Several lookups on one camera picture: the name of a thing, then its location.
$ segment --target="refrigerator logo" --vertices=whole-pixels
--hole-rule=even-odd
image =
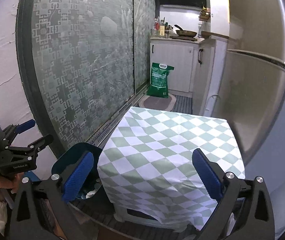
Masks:
[[[14,166],[14,169],[17,169],[17,168],[23,168],[23,167],[27,167],[28,165],[27,164],[24,164],[24,165],[18,165],[18,166]]]

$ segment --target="patterned glass panel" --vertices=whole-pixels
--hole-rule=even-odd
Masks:
[[[138,89],[150,75],[150,29],[155,18],[155,0],[134,0],[135,85]]]
[[[133,0],[34,0],[33,59],[65,148],[133,96]]]

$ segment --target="frying pan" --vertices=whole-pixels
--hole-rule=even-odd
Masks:
[[[177,27],[179,30],[176,30],[176,33],[178,34],[178,36],[181,37],[195,37],[197,35],[196,32],[192,32],[192,31],[184,31],[180,26],[178,26],[177,24],[175,24],[175,27]]]

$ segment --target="human hand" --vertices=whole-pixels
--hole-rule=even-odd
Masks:
[[[16,193],[19,187],[19,184],[22,180],[24,173],[17,173],[13,180],[9,180],[5,177],[0,176],[0,188],[11,188],[11,193]],[[0,201],[4,201],[4,196],[0,192]]]

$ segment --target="cabinet handle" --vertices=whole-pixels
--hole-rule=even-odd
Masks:
[[[204,51],[204,49],[200,49],[198,50],[198,63],[200,63],[200,65],[202,64],[201,62],[201,53]]]

